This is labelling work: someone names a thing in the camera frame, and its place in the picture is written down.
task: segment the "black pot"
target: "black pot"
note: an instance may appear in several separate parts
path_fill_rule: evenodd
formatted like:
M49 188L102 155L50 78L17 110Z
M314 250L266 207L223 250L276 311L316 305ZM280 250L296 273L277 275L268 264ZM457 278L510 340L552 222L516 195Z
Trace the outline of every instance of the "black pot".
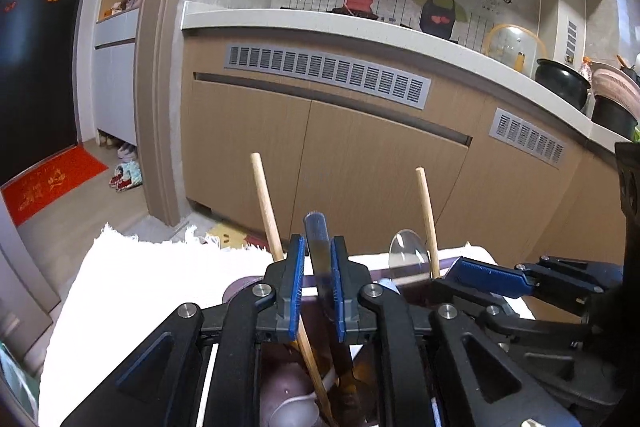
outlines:
M537 83L556 93L576 109L580 110L584 107L590 87L586 78L554 60L539 58L537 63L538 68L535 74Z
M633 115L619 103L599 95L596 95L591 121L629 140L633 139L636 125L638 125Z

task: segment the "blue gripper pad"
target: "blue gripper pad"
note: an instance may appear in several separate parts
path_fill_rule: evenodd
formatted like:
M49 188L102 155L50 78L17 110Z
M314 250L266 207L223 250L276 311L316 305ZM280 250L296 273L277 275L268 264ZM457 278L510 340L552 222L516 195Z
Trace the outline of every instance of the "blue gripper pad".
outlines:
M338 266L338 254L334 241L331 242L331 280L334 286L334 319L335 330L338 333L338 342L343 343L347 334L347 324L344 320L344 294L342 280L340 279L340 267Z
M296 256L296 268L293 275L291 288L291 298L289 301L289 340L294 341L298 334L298 324L300 322L300 306L302 305L302 282L305 271L305 238L298 236L298 240L289 243L289 255Z
M532 295L534 288L521 270L473 261L466 257L458 259L444 279L512 299Z

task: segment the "cartoon boy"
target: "cartoon boy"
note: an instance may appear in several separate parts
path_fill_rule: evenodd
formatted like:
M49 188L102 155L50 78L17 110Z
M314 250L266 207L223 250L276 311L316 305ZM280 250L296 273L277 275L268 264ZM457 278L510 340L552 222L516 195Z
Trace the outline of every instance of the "cartoon boy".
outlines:
M414 0L422 5L420 29L424 33L446 39L451 38L456 21L467 22L465 9L454 0Z

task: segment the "black door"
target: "black door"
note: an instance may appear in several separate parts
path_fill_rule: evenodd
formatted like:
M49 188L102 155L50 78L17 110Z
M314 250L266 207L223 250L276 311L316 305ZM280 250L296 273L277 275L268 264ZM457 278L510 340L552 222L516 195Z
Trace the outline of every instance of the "black door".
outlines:
M79 1L0 0L0 185L76 144Z

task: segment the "white spoon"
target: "white spoon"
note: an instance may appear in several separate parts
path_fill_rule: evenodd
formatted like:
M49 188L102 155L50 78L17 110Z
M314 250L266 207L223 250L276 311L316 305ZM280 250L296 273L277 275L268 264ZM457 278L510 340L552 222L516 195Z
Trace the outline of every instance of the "white spoon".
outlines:
M322 386L328 391L335 382L335 369L332 367L322 378ZM276 407L269 427L313 427L320 416L316 405L316 393L294 396Z

